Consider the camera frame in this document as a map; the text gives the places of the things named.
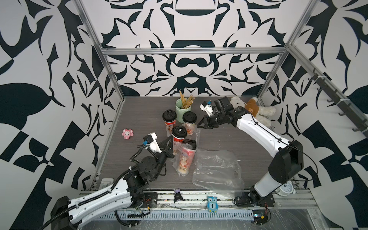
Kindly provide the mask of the clear plastic carrier bag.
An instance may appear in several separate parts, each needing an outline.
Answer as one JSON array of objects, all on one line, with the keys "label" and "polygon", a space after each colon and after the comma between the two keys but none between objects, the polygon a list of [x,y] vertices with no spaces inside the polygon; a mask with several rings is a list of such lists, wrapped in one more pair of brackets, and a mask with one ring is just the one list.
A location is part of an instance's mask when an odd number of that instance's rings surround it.
[{"label": "clear plastic carrier bag", "polygon": [[189,175],[190,166],[194,160],[194,156],[199,147],[200,130],[198,129],[192,135],[182,138],[183,135],[173,136],[173,167],[181,176]]}]

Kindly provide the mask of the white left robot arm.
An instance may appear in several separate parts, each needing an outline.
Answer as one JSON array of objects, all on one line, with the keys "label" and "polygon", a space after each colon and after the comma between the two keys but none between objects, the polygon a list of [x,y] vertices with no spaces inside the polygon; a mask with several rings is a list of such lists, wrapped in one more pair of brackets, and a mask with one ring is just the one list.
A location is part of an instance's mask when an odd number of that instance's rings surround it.
[{"label": "white left robot arm", "polygon": [[60,198],[53,207],[50,220],[40,229],[50,226],[53,230],[79,230],[105,214],[141,206],[149,183],[162,174],[167,159],[174,158],[173,136],[160,143],[156,139],[155,133],[143,138],[139,150],[130,158],[134,165],[112,185],[80,198]]}]

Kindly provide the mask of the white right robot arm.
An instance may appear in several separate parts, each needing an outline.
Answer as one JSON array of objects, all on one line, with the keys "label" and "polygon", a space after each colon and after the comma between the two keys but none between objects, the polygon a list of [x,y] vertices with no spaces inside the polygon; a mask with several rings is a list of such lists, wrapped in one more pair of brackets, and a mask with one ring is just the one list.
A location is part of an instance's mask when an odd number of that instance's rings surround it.
[{"label": "white right robot arm", "polygon": [[235,197],[238,207],[261,207],[272,198],[272,193],[285,185],[304,168],[302,145],[289,141],[261,124],[246,108],[233,107],[228,97],[204,101],[200,109],[206,115],[198,128],[213,129],[231,124],[257,141],[273,158],[267,173],[248,192]]}]

